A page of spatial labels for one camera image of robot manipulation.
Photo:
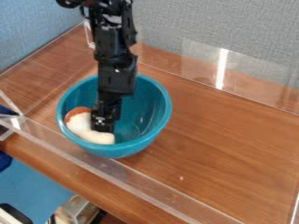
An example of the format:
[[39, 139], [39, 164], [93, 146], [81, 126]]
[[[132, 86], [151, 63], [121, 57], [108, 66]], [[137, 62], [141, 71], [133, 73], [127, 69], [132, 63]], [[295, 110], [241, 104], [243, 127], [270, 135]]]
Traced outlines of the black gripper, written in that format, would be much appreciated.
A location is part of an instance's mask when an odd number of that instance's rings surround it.
[[136, 43], [136, 28], [131, 18], [123, 24], [105, 18], [92, 21], [97, 61], [97, 100], [92, 108], [91, 129], [112, 133], [120, 119], [121, 96], [135, 92], [137, 56], [129, 47]]

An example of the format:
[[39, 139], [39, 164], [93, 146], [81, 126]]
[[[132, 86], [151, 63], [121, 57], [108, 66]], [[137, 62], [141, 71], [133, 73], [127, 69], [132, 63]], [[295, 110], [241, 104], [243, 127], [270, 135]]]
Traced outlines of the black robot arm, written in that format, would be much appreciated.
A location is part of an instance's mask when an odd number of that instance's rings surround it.
[[120, 119], [123, 97], [136, 89], [137, 56], [133, 0], [56, 0], [60, 7], [80, 9], [88, 20], [93, 58], [97, 61], [97, 100], [91, 110], [91, 128], [113, 132]]

